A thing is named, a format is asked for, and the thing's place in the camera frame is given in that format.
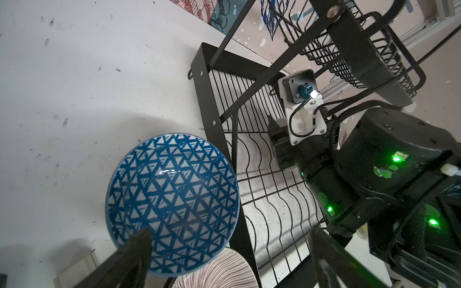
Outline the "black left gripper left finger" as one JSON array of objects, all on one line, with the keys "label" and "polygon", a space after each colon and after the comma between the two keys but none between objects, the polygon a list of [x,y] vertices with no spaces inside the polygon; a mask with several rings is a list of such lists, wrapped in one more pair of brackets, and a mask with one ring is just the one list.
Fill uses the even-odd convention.
[{"label": "black left gripper left finger", "polygon": [[142,288],[151,263],[152,233],[143,228],[133,235],[78,288]]}]

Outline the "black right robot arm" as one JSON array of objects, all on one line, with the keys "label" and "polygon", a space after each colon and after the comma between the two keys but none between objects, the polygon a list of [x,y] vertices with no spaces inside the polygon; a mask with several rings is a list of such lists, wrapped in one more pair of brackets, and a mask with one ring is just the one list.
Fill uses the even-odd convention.
[{"label": "black right robot arm", "polygon": [[343,143],[340,120],[322,135],[289,141],[270,118],[281,170],[297,168],[332,236],[367,226],[370,252],[423,288],[461,285],[461,144],[446,130],[399,110],[370,108]]}]

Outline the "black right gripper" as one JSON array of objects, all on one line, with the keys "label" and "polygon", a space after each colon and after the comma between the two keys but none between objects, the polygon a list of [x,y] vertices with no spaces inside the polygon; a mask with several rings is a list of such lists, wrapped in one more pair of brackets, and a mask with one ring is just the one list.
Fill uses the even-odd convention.
[{"label": "black right gripper", "polygon": [[268,116],[268,136],[271,142],[271,150],[280,170],[299,171],[310,169],[321,157],[327,155],[328,139],[333,120],[327,120],[327,130],[322,135],[305,138],[300,143],[292,145],[289,139],[288,126],[280,126],[279,123],[285,118],[275,120]]}]

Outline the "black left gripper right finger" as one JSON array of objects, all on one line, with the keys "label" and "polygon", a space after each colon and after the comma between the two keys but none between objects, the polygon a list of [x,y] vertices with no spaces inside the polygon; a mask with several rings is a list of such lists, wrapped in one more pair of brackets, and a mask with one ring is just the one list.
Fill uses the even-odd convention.
[{"label": "black left gripper right finger", "polygon": [[384,288],[386,285],[319,226],[309,234],[310,256],[321,288]]}]

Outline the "blue patterned bowl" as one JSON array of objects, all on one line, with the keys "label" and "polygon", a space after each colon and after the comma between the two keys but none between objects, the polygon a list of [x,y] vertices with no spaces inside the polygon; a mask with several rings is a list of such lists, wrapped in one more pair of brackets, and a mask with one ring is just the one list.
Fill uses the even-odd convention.
[{"label": "blue patterned bowl", "polygon": [[117,247],[151,231],[149,270],[179,277],[200,270],[229,244],[240,213],[237,178],[213,144],[191,134],[139,143],[108,185],[105,218]]}]

